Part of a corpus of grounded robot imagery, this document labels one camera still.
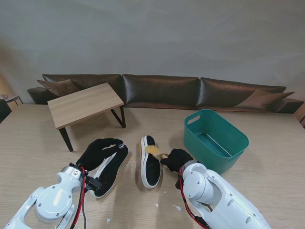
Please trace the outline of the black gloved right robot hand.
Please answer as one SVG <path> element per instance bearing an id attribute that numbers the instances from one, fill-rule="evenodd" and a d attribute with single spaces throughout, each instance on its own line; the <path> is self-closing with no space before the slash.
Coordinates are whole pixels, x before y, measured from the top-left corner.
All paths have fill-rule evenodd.
<path id="1" fill-rule="evenodd" d="M 171 172 L 179 172 L 180 168 L 193 158 L 183 149 L 174 148 L 167 158 L 161 159 L 162 165 L 167 166 Z"/>

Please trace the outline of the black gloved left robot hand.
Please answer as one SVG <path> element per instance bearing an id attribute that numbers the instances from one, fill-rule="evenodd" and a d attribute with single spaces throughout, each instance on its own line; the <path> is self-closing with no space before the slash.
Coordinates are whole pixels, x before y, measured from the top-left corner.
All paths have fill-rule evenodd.
<path id="1" fill-rule="evenodd" d="M 76 162 L 76 165 L 83 167 L 85 170 L 92 171 L 96 169 L 104 159 L 112 156 L 119 149 L 123 141 L 117 138 L 96 139 L 89 144 L 85 152 Z"/>

